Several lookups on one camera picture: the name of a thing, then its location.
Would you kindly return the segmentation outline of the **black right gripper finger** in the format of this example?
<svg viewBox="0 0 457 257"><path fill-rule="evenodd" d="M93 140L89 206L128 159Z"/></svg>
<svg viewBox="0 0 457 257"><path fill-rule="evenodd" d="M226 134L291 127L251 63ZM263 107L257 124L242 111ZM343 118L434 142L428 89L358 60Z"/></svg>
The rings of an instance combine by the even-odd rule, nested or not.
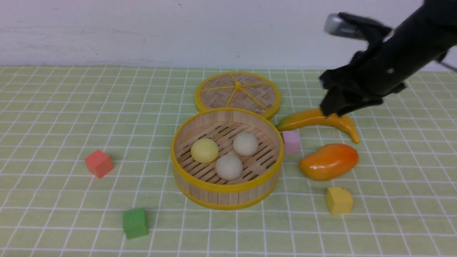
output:
<svg viewBox="0 0 457 257"><path fill-rule="evenodd" d="M326 91L320 109L324 116L342 116L383 103L384 88L369 86L358 89L340 86L322 86Z"/></svg>

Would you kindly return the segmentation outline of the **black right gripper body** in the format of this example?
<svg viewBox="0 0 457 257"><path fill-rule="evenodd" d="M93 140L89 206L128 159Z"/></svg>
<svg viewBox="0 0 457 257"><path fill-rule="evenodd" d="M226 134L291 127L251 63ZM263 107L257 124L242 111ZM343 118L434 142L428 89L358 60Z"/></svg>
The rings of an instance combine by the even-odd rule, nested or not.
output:
<svg viewBox="0 0 457 257"><path fill-rule="evenodd" d="M405 80L434 60L434 50L416 34L397 32L388 40L370 43L356 52L349 64L326 70L322 86L384 88L384 96L406 88Z"/></svg>

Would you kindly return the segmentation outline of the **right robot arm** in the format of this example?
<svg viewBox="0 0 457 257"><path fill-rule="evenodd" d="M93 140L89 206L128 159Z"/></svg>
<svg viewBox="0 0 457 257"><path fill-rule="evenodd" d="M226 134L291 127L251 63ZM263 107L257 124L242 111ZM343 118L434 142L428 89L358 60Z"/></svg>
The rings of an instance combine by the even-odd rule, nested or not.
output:
<svg viewBox="0 0 457 257"><path fill-rule="evenodd" d="M327 34L365 40L349 64L325 70L319 79L327 91L324 116L345 115L377 106L406 88L405 80L432 61L441 61L457 44L455 0L425 0L395 29L347 12L328 15Z"/></svg>

